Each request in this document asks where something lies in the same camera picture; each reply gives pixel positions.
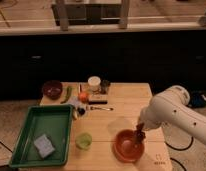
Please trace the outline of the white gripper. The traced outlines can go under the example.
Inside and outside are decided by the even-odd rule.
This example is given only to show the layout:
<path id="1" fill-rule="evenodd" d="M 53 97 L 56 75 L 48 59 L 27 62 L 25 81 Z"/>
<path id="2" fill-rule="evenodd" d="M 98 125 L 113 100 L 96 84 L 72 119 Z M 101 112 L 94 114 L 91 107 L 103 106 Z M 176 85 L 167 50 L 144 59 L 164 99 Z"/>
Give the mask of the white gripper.
<path id="1" fill-rule="evenodd" d="M 140 112 L 138 123 L 143 123 L 143 130 L 150 131 L 152 129 L 157 129 L 161 126 L 161 121 L 158 117 L 148 108 L 143 108 Z"/>

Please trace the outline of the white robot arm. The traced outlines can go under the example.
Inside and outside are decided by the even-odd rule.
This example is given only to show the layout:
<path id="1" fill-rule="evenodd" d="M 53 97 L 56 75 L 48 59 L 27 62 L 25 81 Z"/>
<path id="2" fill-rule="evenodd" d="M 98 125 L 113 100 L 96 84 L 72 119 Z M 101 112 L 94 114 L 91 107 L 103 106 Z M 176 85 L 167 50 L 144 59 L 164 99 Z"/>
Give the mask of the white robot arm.
<path id="1" fill-rule="evenodd" d="M 206 145 L 206 116 L 190 109 L 189 101 L 189 92 L 184 87 L 171 86 L 150 99 L 141 109 L 138 122 L 144 124 L 146 131 L 168 122 Z"/>

